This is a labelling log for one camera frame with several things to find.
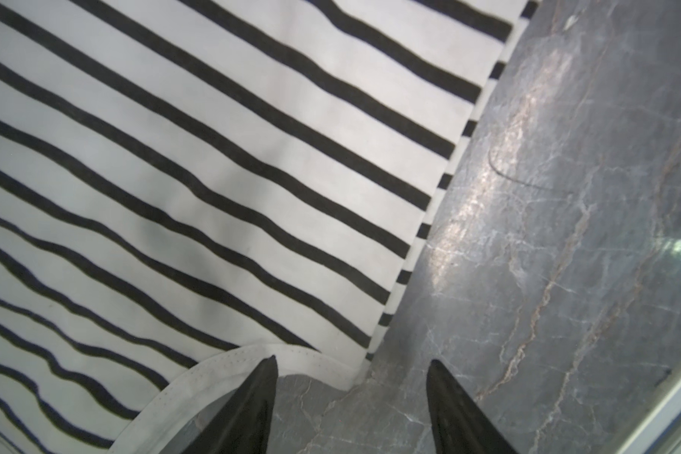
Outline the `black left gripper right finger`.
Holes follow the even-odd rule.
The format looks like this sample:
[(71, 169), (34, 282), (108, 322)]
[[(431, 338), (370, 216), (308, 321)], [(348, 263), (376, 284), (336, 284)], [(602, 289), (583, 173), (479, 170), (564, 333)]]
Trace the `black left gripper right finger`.
[(516, 450), (439, 359), (427, 371), (427, 401), (439, 454), (507, 453)]

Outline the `black white striped tank top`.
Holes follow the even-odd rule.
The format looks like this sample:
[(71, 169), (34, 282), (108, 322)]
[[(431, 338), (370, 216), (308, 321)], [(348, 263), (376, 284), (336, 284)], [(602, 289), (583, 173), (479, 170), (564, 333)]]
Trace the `black white striped tank top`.
[(535, 1), (0, 1), (0, 453), (366, 375)]

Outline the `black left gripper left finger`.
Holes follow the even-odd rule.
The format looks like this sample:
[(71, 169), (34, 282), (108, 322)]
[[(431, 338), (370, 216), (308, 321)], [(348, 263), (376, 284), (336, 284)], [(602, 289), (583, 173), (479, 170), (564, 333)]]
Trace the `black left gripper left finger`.
[(266, 453), (277, 380), (276, 358), (263, 359), (183, 453)]

